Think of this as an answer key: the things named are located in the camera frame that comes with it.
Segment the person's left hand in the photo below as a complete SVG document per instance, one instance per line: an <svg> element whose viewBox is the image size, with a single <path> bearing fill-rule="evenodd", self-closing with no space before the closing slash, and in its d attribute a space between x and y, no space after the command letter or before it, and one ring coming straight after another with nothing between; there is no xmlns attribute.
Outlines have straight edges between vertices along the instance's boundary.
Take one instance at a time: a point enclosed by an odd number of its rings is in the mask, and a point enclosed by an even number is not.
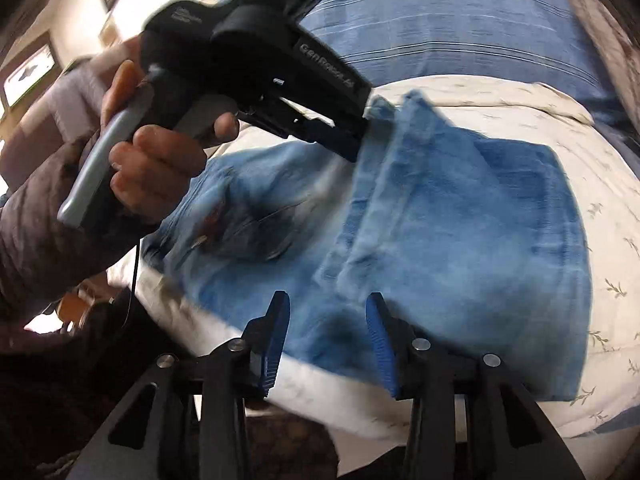
<svg viewBox="0 0 640 480"><path fill-rule="evenodd" d="M131 60L120 64L103 98L102 130L132 98L142 78L142 70ZM238 118L221 114L213 126L214 145L235 140L239 131ZM203 172L207 157L187 134L146 125L131 142L116 144L108 159L115 171L111 189L117 199L145 223L158 223L181 202L191 180Z"/></svg>

